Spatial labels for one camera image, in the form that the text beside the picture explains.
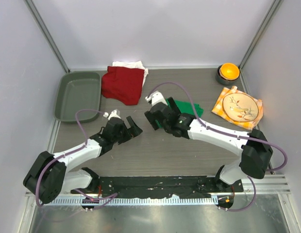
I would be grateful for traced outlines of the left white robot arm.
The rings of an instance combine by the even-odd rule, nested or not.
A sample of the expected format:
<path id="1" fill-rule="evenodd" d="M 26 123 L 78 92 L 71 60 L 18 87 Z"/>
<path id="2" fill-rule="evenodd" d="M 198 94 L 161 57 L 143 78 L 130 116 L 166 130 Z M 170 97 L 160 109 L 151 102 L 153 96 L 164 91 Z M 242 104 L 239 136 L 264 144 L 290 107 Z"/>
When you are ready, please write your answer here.
<path id="1" fill-rule="evenodd" d="M 60 193 L 74 189 L 95 193 L 99 186 L 98 175 L 87 167 L 78 171 L 73 169 L 109 152 L 114 144 L 127 142 L 143 132 L 130 116 L 127 121 L 129 127 L 121 118 L 112 117 L 86 143 L 55 154 L 41 152 L 25 176 L 23 185 L 42 204 L 50 203 Z"/>

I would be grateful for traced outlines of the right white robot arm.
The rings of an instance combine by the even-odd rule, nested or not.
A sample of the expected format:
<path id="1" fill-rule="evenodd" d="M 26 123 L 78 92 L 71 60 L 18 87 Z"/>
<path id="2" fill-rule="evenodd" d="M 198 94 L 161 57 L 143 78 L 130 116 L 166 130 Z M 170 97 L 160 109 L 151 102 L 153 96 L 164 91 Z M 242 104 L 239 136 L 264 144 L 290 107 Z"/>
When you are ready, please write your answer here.
<path id="1" fill-rule="evenodd" d="M 201 121 L 194 115 L 181 113 L 173 98 L 165 100 L 160 93 L 147 97 L 151 105 L 145 117 L 151 126 L 174 137 L 204 141 L 224 148 L 239 158 L 229 165 L 222 165 L 214 178 L 218 191 L 227 191 L 236 181 L 248 176 L 263 179 L 273 150 L 260 130 L 250 133 L 233 131 L 224 127 Z"/>

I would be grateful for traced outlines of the floral ceramic plate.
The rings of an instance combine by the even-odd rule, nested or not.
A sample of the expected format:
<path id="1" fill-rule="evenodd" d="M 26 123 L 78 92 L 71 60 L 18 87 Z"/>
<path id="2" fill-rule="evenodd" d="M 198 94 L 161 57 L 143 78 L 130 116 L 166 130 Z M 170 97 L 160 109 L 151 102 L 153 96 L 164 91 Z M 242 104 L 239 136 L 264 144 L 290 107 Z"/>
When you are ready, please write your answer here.
<path id="1" fill-rule="evenodd" d="M 228 94 L 222 102 L 225 114 L 236 122 L 254 121 L 259 114 L 259 108 L 255 100 L 242 93 Z"/>

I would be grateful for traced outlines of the green t shirt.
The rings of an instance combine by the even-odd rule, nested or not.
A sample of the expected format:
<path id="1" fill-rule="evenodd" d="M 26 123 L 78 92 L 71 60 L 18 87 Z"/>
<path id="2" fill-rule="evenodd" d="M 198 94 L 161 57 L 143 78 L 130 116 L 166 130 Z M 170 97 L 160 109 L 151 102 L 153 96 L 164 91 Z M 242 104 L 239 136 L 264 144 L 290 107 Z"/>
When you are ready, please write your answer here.
<path id="1" fill-rule="evenodd" d="M 180 113 L 187 113 L 187 114 L 194 115 L 194 111 L 190 102 L 180 101 L 180 100 L 174 100 L 174 102 L 178 107 Z M 194 107 L 197 112 L 197 115 L 201 117 L 204 110 L 197 103 L 194 103 Z"/>

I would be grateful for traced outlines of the orange checkered cloth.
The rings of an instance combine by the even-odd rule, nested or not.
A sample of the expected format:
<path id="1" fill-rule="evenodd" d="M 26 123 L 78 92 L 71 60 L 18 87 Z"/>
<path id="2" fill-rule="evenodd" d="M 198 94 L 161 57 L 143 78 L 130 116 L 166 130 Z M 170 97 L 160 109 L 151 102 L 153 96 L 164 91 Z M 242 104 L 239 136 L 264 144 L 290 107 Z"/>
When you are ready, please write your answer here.
<path id="1" fill-rule="evenodd" d="M 237 89 L 236 86 L 233 86 L 231 87 L 230 89 L 229 88 L 223 88 L 223 90 L 221 91 L 221 94 L 219 95 L 213 109 L 212 109 L 212 113 L 218 115 L 219 117 L 223 118 L 224 120 L 228 121 L 229 123 L 232 123 L 236 126 L 239 126 L 241 128 L 244 128 L 246 130 L 252 130 L 258 123 L 259 121 L 262 119 L 263 117 L 263 102 L 261 100 L 257 100 L 255 98 L 253 98 L 255 100 L 255 102 L 257 103 L 258 105 L 258 108 L 259 108 L 259 114 L 258 114 L 258 117 L 254 120 L 254 121 L 250 121 L 250 122 L 236 122 L 236 121 L 233 121 L 232 119 L 230 119 L 224 112 L 223 110 L 223 106 L 222 106 L 222 102 L 223 102 L 223 98 L 225 96 L 227 96 L 228 94 L 232 94 L 232 93 L 242 93 L 242 94 L 246 94 L 240 90 Z"/>

